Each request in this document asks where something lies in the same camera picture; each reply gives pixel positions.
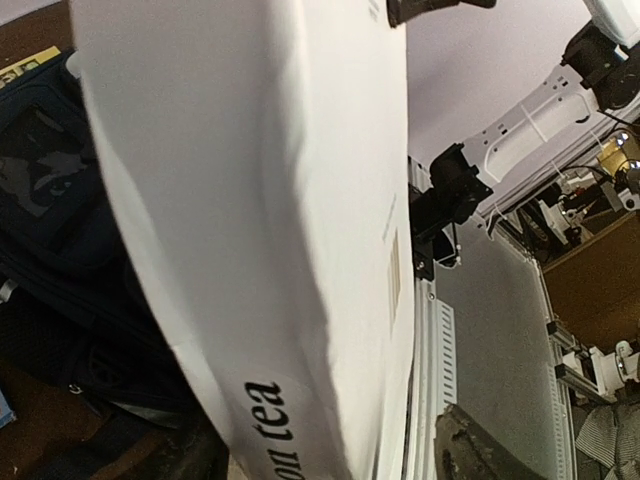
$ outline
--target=black bag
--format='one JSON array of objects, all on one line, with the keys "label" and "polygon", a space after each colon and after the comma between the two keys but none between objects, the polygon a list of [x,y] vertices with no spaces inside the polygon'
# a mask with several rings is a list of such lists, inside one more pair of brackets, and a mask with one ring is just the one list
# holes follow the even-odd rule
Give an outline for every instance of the black bag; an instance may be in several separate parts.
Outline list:
[{"label": "black bag", "polygon": [[0,355],[130,411],[191,411],[114,221],[70,54],[0,90]]}]

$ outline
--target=cable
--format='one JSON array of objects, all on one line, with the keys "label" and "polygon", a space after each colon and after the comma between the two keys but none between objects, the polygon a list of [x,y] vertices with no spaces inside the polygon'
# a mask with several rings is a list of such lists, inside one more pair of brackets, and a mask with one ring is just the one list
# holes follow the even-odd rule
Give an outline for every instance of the cable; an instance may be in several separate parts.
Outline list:
[{"label": "cable", "polygon": [[[632,133],[630,130],[625,130],[623,129],[625,132],[627,133]],[[614,133],[616,131],[616,129],[612,129],[609,131],[609,133],[607,133],[605,135],[606,137],[609,137],[612,133]],[[589,148],[585,149],[584,151],[582,151],[580,154],[576,155],[574,157],[574,159],[577,158],[581,158],[584,157],[586,155],[586,153],[588,153],[588,151],[593,148],[594,146],[590,146]],[[543,168],[542,170],[540,170],[537,175],[533,178],[528,179],[528,181],[520,188],[521,191],[532,191],[533,193],[529,196],[526,196],[524,198],[521,198],[519,201],[516,201],[516,203],[512,204],[507,210],[507,213],[512,213],[516,210],[518,210],[520,207],[522,207],[525,203],[527,203],[531,198],[535,197],[536,195],[538,195],[539,193],[541,193],[542,191],[544,191],[546,188],[548,188],[548,183],[550,180],[553,179],[555,170],[552,168],[552,164],[553,162],[550,162],[549,164],[547,164],[547,168]],[[585,168],[589,168],[589,169],[597,169],[597,167],[591,166],[591,165],[585,165]],[[568,169],[573,169],[573,168],[579,168],[579,166],[577,165],[567,165],[561,168],[561,170],[568,170]],[[600,175],[603,175],[603,172],[598,170],[598,173]],[[611,179],[613,178],[611,175],[604,173],[605,178]]]},{"label": "cable", "polygon": [[564,173],[562,173],[562,170],[560,170],[560,169],[558,168],[558,166],[556,165],[556,162],[554,162],[554,161],[552,160],[552,161],[551,161],[551,166],[553,166],[553,169],[556,171],[556,173],[558,174],[558,176],[559,176],[560,178],[562,178],[563,180],[566,180],[567,176],[566,176]]},{"label": "cable", "polygon": [[596,140],[596,143],[598,144],[598,146],[600,147],[600,151],[604,152],[604,145],[602,144],[602,142],[600,141],[600,137],[598,137],[595,133],[593,133],[593,130],[589,129],[589,133],[591,134],[591,136]]},{"label": "cable", "polygon": [[496,227],[500,219],[508,221],[509,219],[500,211],[498,205],[493,204],[493,210],[491,210],[491,214],[489,215],[489,220],[486,223],[486,232],[487,236],[491,241],[493,241],[493,229]]},{"label": "cable", "polygon": [[447,255],[446,257],[436,259],[436,263],[447,270],[453,270],[460,264],[460,251],[456,247],[456,244],[458,242],[458,234],[456,233],[456,225],[454,222],[451,222],[451,230],[453,233],[453,239],[449,235],[449,232],[447,232],[445,229],[442,229],[442,233],[444,234],[449,244],[451,244],[453,253],[451,255]]},{"label": "cable", "polygon": [[640,160],[636,160],[635,158],[627,158],[624,162],[622,162],[620,164],[620,166],[616,169],[616,173],[613,175],[613,177],[615,178],[616,175],[618,175],[618,172],[620,170],[622,170],[622,167],[624,167],[626,164],[630,164],[631,162],[640,162]]},{"label": "cable", "polygon": [[484,222],[484,231],[492,242],[493,242],[493,237],[489,233],[489,229],[491,228],[491,223],[493,222],[494,213],[496,213],[495,207],[491,209],[491,211],[489,212],[489,218]]},{"label": "cable", "polygon": [[640,125],[637,123],[627,122],[626,120],[622,120],[621,118],[618,118],[609,112],[605,112],[604,110],[598,110],[598,111],[601,114],[603,114],[605,117],[609,117],[611,120],[615,120],[616,122],[626,125],[627,127],[640,128]]},{"label": "cable", "polygon": [[451,222],[451,230],[453,232],[453,248],[456,252],[456,265],[460,265],[462,263],[462,257],[460,256],[461,246],[458,242],[458,230],[455,222]]},{"label": "cable", "polygon": [[626,128],[618,128],[618,127],[616,127],[613,130],[611,130],[608,133],[607,136],[610,137],[611,135],[613,135],[616,132],[626,133],[626,134],[631,135],[632,137],[634,137],[636,140],[640,141],[640,134],[634,132],[633,130],[628,130]]},{"label": "cable", "polygon": [[608,174],[604,170],[599,169],[598,167],[594,167],[593,165],[567,165],[566,167],[562,167],[560,171],[564,172],[565,170],[577,170],[579,168],[586,168],[588,170],[596,172],[598,175],[611,178],[610,174]]}]

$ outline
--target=white robotic arm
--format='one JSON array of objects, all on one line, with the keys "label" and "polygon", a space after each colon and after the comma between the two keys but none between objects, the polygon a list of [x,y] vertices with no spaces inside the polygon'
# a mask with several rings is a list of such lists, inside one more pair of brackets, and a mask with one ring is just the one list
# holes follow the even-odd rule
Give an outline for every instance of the white robotic arm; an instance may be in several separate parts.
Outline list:
[{"label": "white robotic arm", "polygon": [[609,39],[626,48],[640,42],[640,2],[637,0],[584,0],[593,23]]},{"label": "white robotic arm", "polygon": [[640,89],[640,2],[584,0],[593,20],[562,63],[506,115],[464,142],[463,153],[489,187],[574,123],[617,110]]},{"label": "white robotic arm", "polygon": [[[637,97],[640,1],[584,1],[593,19],[569,42],[547,79],[500,119],[431,163],[432,188],[411,205],[418,275],[429,256],[422,246],[446,225],[468,220],[520,162],[575,123],[622,109]],[[629,177],[620,183],[625,208],[640,208],[640,181]]]}]

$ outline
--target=wooden floor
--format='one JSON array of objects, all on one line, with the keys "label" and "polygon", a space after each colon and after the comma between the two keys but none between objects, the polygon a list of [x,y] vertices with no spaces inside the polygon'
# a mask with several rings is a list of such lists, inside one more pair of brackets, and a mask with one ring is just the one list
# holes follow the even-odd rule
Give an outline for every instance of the wooden floor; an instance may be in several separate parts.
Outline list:
[{"label": "wooden floor", "polygon": [[[0,479],[20,480],[43,462],[89,439],[106,418],[93,413],[82,399],[50,387],[0,360],[0,388],[17,420],[0,429]],[[118,462],[93,480],[113,480],[146,458],[164,440],[152,432]]]},{"label": "wooden floor", "polygon": [[30,13],[0,27],[0,70],[51,46],[73,45],[66,1]]}]

